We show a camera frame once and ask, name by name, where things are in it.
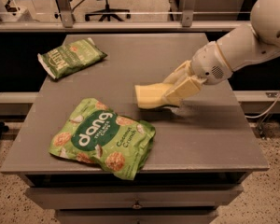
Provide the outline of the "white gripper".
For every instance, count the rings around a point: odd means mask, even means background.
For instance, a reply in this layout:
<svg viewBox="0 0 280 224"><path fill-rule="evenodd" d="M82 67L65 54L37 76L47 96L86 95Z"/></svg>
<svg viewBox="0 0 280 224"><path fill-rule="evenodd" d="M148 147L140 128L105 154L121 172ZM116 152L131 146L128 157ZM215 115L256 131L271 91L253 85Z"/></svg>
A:
<svg viewBox="0 0 280 224"><path fill-rule="evenodd" d="M180 106L183 99L200 92L204 82L215 85L231 75L232 70L217 42L213 41L197 50L191 61L184 61L163 81L169 89L161 98L167 105Z"/></svg>

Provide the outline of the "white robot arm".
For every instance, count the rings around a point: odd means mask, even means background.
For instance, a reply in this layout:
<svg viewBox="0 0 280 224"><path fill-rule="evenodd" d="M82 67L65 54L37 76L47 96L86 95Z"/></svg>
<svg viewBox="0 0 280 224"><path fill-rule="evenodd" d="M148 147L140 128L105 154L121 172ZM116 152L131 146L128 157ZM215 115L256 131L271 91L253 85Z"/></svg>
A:
<svg viewBox="0 0 280 224"><path fill-rule="evenodd" d="M170 88L161 96L168 105L196 93L202 85L214 85L252 64L280 56L280 0L258 0L252 7L250 23L243 24L220 39L198 49L164 82Z"/></svg>

